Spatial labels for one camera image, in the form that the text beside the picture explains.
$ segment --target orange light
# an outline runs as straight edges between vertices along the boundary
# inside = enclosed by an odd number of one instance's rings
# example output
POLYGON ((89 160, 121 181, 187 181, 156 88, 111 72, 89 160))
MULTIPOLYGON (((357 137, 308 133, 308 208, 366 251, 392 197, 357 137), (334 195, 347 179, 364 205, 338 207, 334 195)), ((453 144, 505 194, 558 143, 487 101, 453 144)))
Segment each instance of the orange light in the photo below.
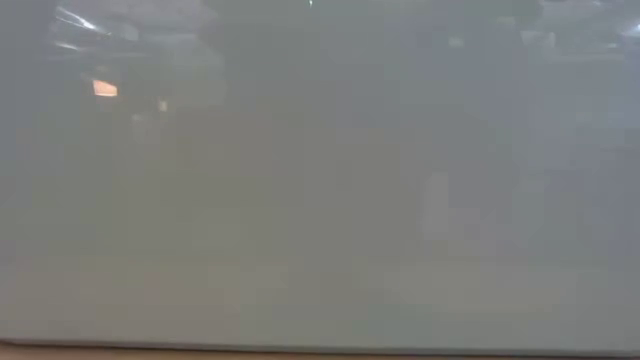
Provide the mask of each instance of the orange light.
POLYGON ((116 97, 118 96, 118 87, 108 82, 93 80, 93 93, 96 96, 116 97))

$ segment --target glass surface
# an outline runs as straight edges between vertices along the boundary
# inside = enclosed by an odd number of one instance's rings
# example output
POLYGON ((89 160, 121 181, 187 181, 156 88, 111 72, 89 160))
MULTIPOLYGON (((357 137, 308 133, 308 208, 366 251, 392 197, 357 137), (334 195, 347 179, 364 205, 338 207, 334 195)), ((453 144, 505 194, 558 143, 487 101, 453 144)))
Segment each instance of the glass surface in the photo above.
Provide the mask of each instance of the glass surface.
POLYGON ((0 10, 0 338, 640 349, 640 1, 0 10))

